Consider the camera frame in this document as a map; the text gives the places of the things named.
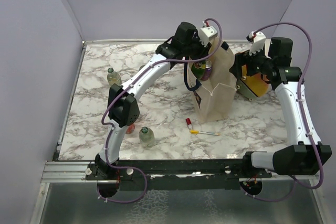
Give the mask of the beige canvas bag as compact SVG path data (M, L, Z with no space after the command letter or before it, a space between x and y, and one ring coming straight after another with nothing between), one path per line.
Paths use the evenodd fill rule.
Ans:
M229 72L234 64L234 54L226 41L208 59L212 62L212 73L206 81L197 79L192 63L185 67L184 79L188 87L200 124L223 120L227 117L236 93L236 77Z

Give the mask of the purple soda can front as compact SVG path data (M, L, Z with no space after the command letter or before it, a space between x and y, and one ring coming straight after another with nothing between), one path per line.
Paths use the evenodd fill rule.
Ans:
M206 60L205 62L205 71L201 78L202 81L206 81L210 78L210 75L212 73L212 62L210 60Z

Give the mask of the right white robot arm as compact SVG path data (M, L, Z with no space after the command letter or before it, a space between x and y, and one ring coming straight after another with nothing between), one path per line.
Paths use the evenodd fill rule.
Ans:
M274 153L248 152L241 164L246 177L254 177L260 169L279 175L314 175L332 154L329 145L323 145L318 136L305 102L305 87L299 83L302 71L292 67L293 41L284 37L270 40L265 54L266 36L262 32L247 37L251 48L235 54L230 72L241 80L244 76L261 75L270 84L279 99L287 130L289 145Z

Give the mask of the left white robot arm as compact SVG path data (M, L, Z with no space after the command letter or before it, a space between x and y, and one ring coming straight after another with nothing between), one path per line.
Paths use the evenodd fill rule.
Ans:
M212 41L223 35L220 25L213 27L207 18L201 28L188 22L181 22L175 34L160 44L149 62L128 81L113 84L109 89L108 105L101 123L109 127L109 133L102 150L94 162L98 173L104 179L115 175L116 162L127 128L140 115L138 101L145 91L176 64L201 62L213 55Z

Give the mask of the green glass bottle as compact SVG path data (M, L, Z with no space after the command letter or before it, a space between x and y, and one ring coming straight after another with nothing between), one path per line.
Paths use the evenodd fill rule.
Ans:
M192 68L191 71L193 73L193 75L197 78L197 79L201 79L205 73L205 69L206 69L206 61L199 61L199 62L194 62L192 64Z

